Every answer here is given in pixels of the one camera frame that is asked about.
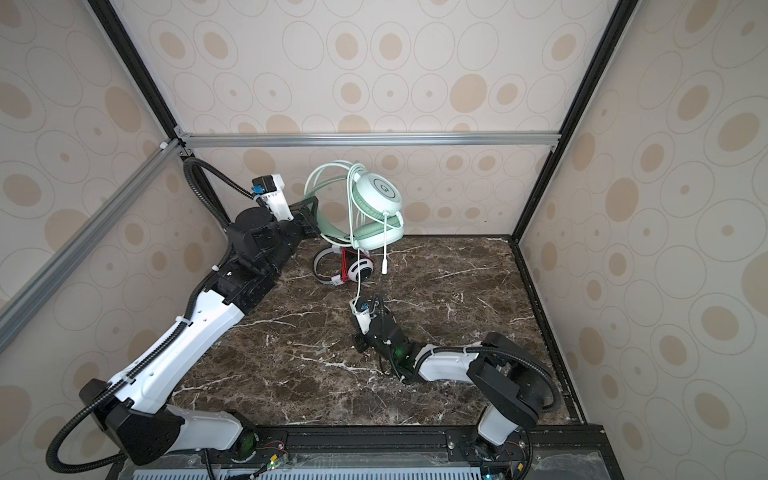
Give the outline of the white black headphones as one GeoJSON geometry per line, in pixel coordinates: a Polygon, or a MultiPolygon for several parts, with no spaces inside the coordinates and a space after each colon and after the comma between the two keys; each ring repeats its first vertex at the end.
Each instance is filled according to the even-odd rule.
{"type": "Polygon", "coordinates": [[[355,250],[349,247],[332,245],[317,252],[313,258],[312,273],[324,285],[340,286],[348,282],[367,282],[375,271],[375,260],[365,250],[355,250]],[[338,256],[341,259],[341,269],[333,276],[323,275],[319,267],[322,260],[328,256],[338,256]]]}

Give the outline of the green headphones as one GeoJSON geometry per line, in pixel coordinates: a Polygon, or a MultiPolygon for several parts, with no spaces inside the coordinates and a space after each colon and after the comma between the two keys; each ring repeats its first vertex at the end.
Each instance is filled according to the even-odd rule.
{"type": "Polygon", "coordinates": [[[389,180],[361,163],[336,160],[315,168],[305,182],[303,199],[337,182],[345,185],[350,232],[337,228],[318,212],[321,238],[332,245],[370,251],[386,248],[404,236],[402,195],[389,180]]]}

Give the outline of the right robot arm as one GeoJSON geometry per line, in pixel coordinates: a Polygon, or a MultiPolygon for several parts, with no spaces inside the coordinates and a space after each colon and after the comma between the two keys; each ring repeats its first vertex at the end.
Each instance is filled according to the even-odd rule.
{"type": "Polygon", "coordinates": [[[404,384],[456,381],[474,385],[489,402],[476,431],[494,446],[516,430],[537,426],[556,411],[562,395],[549,369],[498,332],[468,346],[437,346],[409,339],[380,299],[350,305],[355,348],[375,350],[404,384]]]}

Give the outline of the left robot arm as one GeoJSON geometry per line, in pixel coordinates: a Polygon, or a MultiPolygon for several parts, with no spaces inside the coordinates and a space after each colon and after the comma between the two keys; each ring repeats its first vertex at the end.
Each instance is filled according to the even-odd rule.
{"type": "Polygon", "coordinates": [[[185,159],[183,172],[227,235],[225,254],[194,288],[184,313],[150,348],[109,381],[93,379],[81,389],[83,409],[53,437],[46,452],[46,464],[56,473],[78,474],[126,459],[146,465],[177,450],[229,450],[246,437],[242,421],[233,414],[180,409],[168,399],[209,348],[276,285],[300,243],[319,235],[319,201],[306,194],[289,205],[280,176],[257,177],[245,189],[195,157],[185,159]],[[119,451],[91,462],[67,463],[60,449],[87,418],[119,451]]]}

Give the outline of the horizontal aluminium frame bar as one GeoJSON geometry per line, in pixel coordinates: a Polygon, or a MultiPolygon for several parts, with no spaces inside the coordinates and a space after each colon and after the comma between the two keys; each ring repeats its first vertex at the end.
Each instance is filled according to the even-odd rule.
{"type": "Polygon", "coordinates": [[[560,137],[555,131],[181,134],[181,140],[190,148],[556,146],[560,137]]]}

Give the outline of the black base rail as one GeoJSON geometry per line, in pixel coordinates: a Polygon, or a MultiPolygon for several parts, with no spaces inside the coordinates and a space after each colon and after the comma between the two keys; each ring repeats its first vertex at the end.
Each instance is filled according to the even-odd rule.
{"type": "Polygon", "coordinates": [[[543,426],[483,446],[470,426],[283,426],[259,429],[242,462],[212,451],[169,453],[110,479],[620,479],[596,425],[543,426]]]}

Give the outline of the left diagonal aluminium frame bar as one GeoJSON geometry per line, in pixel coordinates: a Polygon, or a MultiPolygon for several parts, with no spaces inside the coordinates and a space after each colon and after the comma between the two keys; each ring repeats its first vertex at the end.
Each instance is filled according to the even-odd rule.
{"type": "Polygon", "coordinates": [[[181,151],[181,141],[169,139],[156,150],[114,194],[87,219],[1,313],[1,349],[6,350],[64,281],[119,222],[145,189],[181,151]]]}

